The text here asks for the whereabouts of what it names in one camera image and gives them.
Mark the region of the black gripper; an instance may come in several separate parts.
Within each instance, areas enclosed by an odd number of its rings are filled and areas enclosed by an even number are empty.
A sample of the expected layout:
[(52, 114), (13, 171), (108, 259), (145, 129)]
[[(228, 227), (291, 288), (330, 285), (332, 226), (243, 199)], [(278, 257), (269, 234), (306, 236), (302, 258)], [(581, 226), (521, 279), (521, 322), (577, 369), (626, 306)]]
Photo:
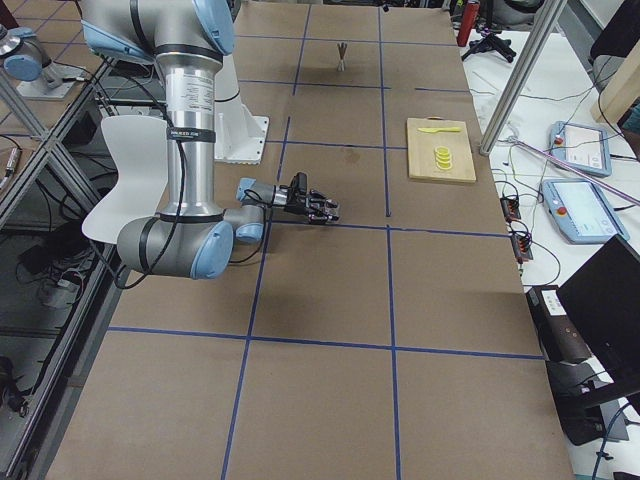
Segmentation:
[(326, 225), (340, 219), (340, 205), (322, 192), (312, 189), (309, 192), (289, 187), (284, 206), (286, 213), (307, 216), (311, 225)]

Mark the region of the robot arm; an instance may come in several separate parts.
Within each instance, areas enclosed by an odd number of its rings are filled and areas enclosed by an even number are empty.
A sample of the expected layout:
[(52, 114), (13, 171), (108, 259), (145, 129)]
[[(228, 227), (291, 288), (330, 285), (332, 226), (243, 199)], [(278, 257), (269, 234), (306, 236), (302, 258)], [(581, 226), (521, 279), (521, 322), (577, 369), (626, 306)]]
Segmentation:
[(297, 173), (287, 185), (241, 179), (237, 209), (214, 200), (215, 80), (230, 70), (235, 46), (225, 1), (87, 1), (82, 26), (96, 54), (153, 65), (165, 86), (168, 204), (125, 223), (117, 250), (142, 275), (212, 279), (231, 263), (236, 242), (262, 243), (272, 208), (311, 224), (338, 220), (339, 205), (307, 187)]

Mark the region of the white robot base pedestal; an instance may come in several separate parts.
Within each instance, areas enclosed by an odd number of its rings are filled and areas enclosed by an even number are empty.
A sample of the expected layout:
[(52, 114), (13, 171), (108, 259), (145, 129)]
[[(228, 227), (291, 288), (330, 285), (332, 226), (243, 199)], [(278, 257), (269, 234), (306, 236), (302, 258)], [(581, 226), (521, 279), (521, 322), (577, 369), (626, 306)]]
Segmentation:
[(254, 116), (242, 101), (233, 55), (223, 57), (221, 70), (214, 80), (206, 80), (201, 92), (204, 113), (214, 120), (216, 140), (211, 160), (216, 164), (259, 164), (269, 118)]

